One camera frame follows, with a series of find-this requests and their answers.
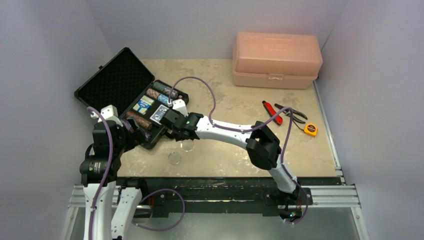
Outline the clear round disc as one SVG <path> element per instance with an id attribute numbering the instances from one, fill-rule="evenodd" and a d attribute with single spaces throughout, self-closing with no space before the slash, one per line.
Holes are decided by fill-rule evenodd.
<path id="1" fill-rule="evenodd" d="M 183 140 L 180 143 L 180 147 L 181 147 L 181 149 L 183 151 L 190 152 L 190 151 L 192 151 L 194 149 L 195 143 L 194 143 L 193 140 L 189 140 L 189 139 L 188 140 Z"/>
<path id="2" fill-rule="evenodd" d="M 168 155 L 168 162 L 172 165 L 178 165 L 182 161 L 182 156 L 178 152 L 171 152 Z"/>

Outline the blue patterned card deck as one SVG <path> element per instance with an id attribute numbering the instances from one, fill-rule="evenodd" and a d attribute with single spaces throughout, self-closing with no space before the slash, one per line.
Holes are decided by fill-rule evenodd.
<path id="1" fill-rule="evenodd" d="M 163 104 L 161 104 L 154 113 L 150 116 L 150 120 L 153 122 L 161 125 L 161 119 L 165 116 L 166 112 L 169 110 L 169 108 Z"/>

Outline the blue striped card deck box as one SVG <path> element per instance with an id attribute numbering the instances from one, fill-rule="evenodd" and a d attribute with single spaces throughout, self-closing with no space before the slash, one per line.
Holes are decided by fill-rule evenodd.
<path id="1" fill-rule="evenodd" d="M 150 98 L 147 95 L 143 95 L 137 102 L 136 104 L 132 107 L 132 109 L 141 114 L 144 115 L 149 109 L 150 107 L 153 105 L 153 103 L 155 102 L 154 99 Z"/>

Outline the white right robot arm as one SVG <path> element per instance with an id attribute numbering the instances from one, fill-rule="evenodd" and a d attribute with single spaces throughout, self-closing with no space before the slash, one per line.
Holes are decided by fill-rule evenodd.
<path id="1" fill-rule="evenodd" d="M 200 113 L 183 115 L 170 109 L 161 118 L 160 123 L 171 130 L 173 138 L 177 141 L 214 140 L 246 150 L 251 164 L 271 175 L 284 202 L 295 205 L 308 203 L 307 199 L 302 199 L 308 196 L 307 192 L 285 162 L 288 141 L 281 143 L 267 126 L 267 122 L 237 125 L 214 120 Z"/>

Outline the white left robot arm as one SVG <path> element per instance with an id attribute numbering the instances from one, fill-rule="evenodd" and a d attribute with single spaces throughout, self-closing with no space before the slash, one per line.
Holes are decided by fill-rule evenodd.
<path id="1" fill-rule="evenodd" d="M 142 178 L 119 177 L 121 156 L 135 141 L 117 120 L 94 125 L 93 143 L 79 167 L 85 199 L 85 240 L 126 240 L 137 205 L 149 199 Z"/>

